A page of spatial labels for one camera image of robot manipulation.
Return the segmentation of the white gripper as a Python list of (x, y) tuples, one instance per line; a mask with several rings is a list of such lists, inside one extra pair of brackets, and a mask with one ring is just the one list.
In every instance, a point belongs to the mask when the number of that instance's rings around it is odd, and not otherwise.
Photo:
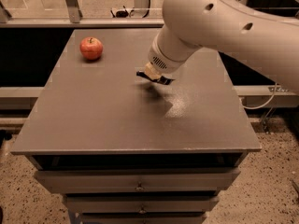
[(174, 73), (184, 61), (175, 61), (167, 58), (158, 46), (158, 37), (155, 37), (148, 53), (149, 63), (145, 65), (144, 73), (151, 80), (160, 79), (162, 74)]

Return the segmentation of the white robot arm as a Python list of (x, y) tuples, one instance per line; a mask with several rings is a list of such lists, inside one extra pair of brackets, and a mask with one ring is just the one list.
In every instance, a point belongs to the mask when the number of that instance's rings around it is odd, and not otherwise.
[(256, 11), (235, 0), (164, 0), (164, 26), (140, 73), (170, 84), (177, 71), (199, 49), (222, 52), (299, 92), (299, 20)]

